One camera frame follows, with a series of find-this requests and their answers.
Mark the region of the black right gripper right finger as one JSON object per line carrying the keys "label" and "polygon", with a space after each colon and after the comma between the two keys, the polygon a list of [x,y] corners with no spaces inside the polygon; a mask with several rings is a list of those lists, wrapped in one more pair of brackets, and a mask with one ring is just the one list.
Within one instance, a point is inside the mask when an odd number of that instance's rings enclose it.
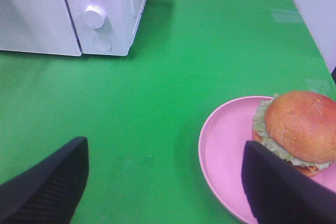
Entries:
{"label": "black right gripper right finger", "polygon": [[335,223],[335,193],[256,141],[244,147],[243,189],[258,223]]}

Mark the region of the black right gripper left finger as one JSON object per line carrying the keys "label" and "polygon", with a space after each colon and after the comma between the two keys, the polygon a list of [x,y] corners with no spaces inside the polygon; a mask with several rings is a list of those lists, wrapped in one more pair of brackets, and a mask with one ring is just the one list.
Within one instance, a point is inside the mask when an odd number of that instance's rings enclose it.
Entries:
{"label": "black right gripper left finger", "polygon": [[88,175],[88,140],[75,137],[1,184],[1,223],[70,223]]}

